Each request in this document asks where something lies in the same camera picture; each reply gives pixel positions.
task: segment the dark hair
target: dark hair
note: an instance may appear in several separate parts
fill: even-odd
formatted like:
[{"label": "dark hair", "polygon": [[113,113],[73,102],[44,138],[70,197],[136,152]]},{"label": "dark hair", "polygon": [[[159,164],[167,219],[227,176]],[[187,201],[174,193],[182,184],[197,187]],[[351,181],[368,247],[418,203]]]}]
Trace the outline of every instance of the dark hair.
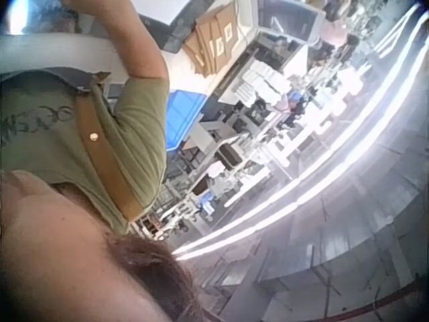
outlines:
[{"label": "dark hair", "polygon": [[360,42],[361,42],[361,40],[359,39],[358,36],[353,35],[353,34],[347,35],[347,44],[349,46],[357,47]]},{"label": "dark hair", "polygon": [[109,250],[173,322],[204,321],[193,279],[163,242],[110,236]]}]

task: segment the strap rivet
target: strap rivet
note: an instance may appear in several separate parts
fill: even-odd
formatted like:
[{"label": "strap rivet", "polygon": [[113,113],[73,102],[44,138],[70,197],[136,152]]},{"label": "strap rivet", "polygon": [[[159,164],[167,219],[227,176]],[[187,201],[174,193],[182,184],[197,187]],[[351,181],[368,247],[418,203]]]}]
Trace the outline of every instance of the strap rivet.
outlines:
[{"label": "strap rivet", "polygon": [[89,139],[93,142],[97,141],[99,139],[99,135],[97,133],[91,133],[89,135]]}]

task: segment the computer monitor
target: computer monitor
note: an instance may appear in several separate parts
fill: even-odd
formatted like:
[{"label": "computer monitor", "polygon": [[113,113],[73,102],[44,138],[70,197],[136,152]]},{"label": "computer monitor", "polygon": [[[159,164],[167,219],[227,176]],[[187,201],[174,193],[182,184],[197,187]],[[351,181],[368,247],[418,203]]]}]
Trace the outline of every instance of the computer monitor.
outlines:
[{"label": "computer monitor", "polygon": [[297,0],[257,0],[261,31],[285,36],[300,44],[319,40],[325,12]]}]

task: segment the man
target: man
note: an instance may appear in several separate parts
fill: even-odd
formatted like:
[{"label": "man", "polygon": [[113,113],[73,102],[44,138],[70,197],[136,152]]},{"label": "man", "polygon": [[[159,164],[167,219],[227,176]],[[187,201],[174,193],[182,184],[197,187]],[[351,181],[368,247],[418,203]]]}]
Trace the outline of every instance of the man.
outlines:
[{"label": "man", "polygon": [[[162,53],[130,0],[65,2],[101,21],[129,80],[111,114],[96,85],[82,96],[49,72],[2,78],[4,316],[10,321],[202,321],[192,280],[171,253],[125,236],[129,219],[102,180],[114,174],[101,172],[89,153],[106,137],[131,187],[132,196],[126,197],[137,199],[142,209],[151,206],[166,163],[169,82]],[[79,114],[83,97],[88,104]],[[81,137],[78,116],[84,119],[91,109],[102,133]]]}]

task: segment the bag strap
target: bag strap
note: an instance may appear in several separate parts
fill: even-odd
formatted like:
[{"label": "bag strap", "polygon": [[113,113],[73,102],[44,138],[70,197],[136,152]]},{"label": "bag strap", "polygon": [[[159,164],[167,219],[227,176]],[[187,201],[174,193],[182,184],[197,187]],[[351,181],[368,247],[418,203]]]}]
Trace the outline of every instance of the bag strap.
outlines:
[{"label": "bag strap", "polygon": [[115,153],[105,137],[90,93],[79,93],[75,104],[76,124],[86,152],[113,203],[129,222],[139,219],[144,209],[124,177]]}]

